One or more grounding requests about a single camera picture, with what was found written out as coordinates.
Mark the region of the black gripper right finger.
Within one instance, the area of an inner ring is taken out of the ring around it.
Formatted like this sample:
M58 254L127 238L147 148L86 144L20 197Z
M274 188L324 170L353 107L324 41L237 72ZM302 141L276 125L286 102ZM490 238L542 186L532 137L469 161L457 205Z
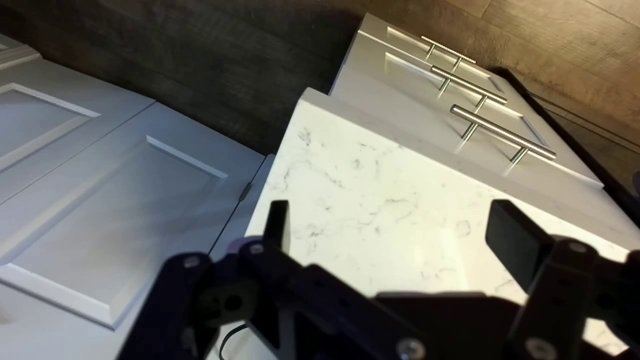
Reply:
M527 289L554 239L513 202L494 200L487 209L485 243L515 283Z

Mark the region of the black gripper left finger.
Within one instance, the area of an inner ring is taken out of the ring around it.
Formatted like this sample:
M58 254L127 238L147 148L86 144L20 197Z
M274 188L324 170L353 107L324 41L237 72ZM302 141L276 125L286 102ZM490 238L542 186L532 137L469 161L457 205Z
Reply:
M271 200L266 215L266 225L262 238L271 242L276 247L283 249L288 243L290 225L288 225L288 202Z

